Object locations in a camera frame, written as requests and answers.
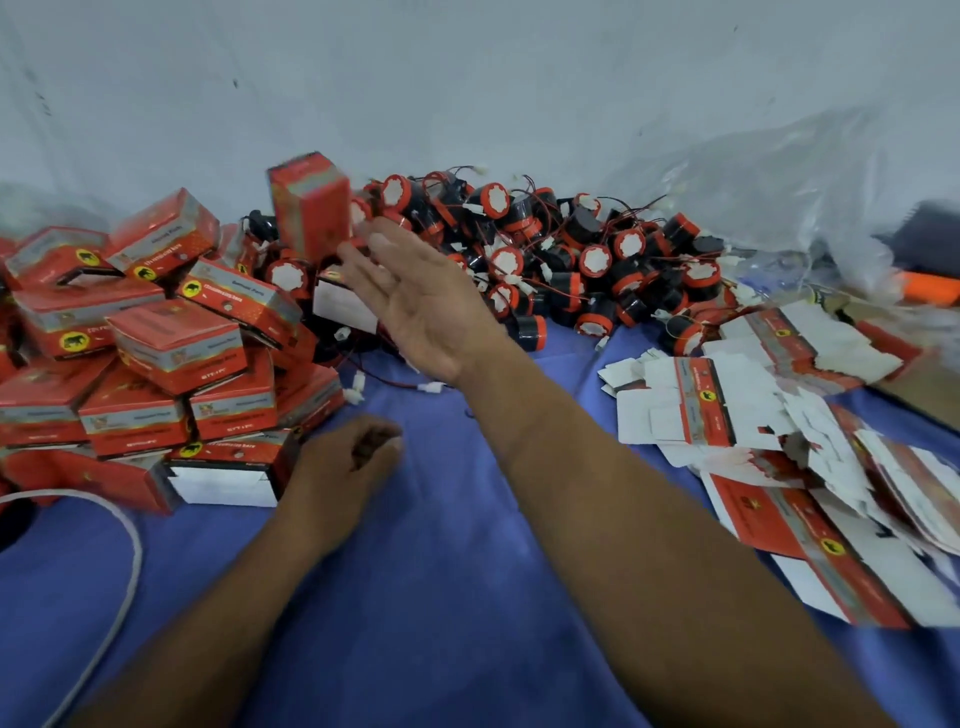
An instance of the white cable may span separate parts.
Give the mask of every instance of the white cable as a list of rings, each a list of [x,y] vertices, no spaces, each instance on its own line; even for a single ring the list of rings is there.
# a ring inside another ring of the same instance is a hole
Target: white cable
[[[80,678],[77,680],[73,688],[70,689],[70,692],[68,692],[64,699],[60,702],[57,709],[50,717],[47,718],[46,722],[43,723],[43,728],[54,728],[54,726],[56,726],[63,719],[63,717],[66,715],[66,712],[70,710],[70,706],[73,705],[73,701],[77,699],[77,695],[80,694],[80,691],[84,689],[84,686],[90,679],[90,675],[92,675],[93,671],[98,665],[100,665],[100,661],[103,660],[104,654],[107,652],[110,645],[113,644],[113,640],[116,638],[117,633],[120,631],[120,628],[123,626],[123,623],[127,618],[127,613],[130,611],[131,604],[133,604],[133,596],[136,594],[136,587],[140,582],[140,568],[143,566],[143,544],[140,542],[140,535],[136,532],[136,526],[133,525],[133,522],[130,520],[127,514],[121,511],[109,500],[101,498],[100,496],[94,496],[92,493],[84,493],[83,491],[59,488],[42,491],[26,491],[23,493],[13,493],[9,496],[0,497],[0,504],[9,503],[12,500],[21,500],[26,497],[42,496],[78,497],[82,498],[83,500],[90,500],[97,505],[103,506],[111,514],[113,514],[114,518],[123,523],[123,527],[127,529],[127,533],[130,535],[130,540],[133,544],[133,562],[130,569],[130,581],[127,582],[127,594],[124,596],[123,602],[120,604],[120,610],[117,612],[116,619],[113,620],[113,624],[107,631],[107,636],[104,637],[104,640],[100,643],[100,646],[94,653],[93,659],[87,664],[86,668],[81,673]]]

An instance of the forearm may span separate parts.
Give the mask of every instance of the forearm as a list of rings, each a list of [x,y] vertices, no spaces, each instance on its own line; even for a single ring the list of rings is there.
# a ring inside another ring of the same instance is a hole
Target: forearm
[[[885,725],[803,607],[516,347],[461,387],[614,672],[662,724]]]
[[[319,554],[276,517],[71,725],[229,725],[277,618]]]

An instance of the blue surface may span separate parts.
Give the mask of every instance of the blue surface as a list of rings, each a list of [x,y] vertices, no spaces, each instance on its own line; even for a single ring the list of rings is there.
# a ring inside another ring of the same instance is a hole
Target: blue surface
[[[621,329],[601,355],[592,344],[551,327],[540,364],[614,433],[614,402],[596,370],[650,344],[637,329]],[[416,380],[384,354],[364,362]],[[354,537],[300,588],[243,724],[647,725],[545,561],[460,394],[410,393],[368,378],[366,395],[364,409],[403,425],[403,465]],[[866,391],[844,400],[878,429],[957,463],[956,434]],[[637,450],[707,505],[690,473],[654,448]],[[194,599],[269,515],[214,506],[184,506],[169,519],[136,514],[146,547],[140,591],[93,687]],[[0,725],[36,726],[52,712],[113,620],[129,569],[120,524],[75,500],[43,511],[0,553]],[[855,629],[815,618],[901,725],[960,724],[956,630]]]

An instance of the person's right arm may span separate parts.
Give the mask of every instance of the person's right arm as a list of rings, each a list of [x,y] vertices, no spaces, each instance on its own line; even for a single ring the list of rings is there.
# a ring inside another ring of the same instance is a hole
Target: person's right arm
[[[463,271],[386,220],[347,282],[404,356],[467,398],[543,551],[658,725],[884,726],[801,604],[516,344]]]

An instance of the person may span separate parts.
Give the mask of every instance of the person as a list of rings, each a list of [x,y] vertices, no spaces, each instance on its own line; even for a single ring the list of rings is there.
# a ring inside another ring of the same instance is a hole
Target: person
[[[458,388],[614,675],[655,725],[893,725],[803,606],[682,489],[604,432],[505,334],[452,261],[385,219],[345,280],[406,359]],[[580,447],[557,448],[573,438]],[[360,416],[308,442],[273,516],[74,726],[224,725],[303,577],[402,454]]]

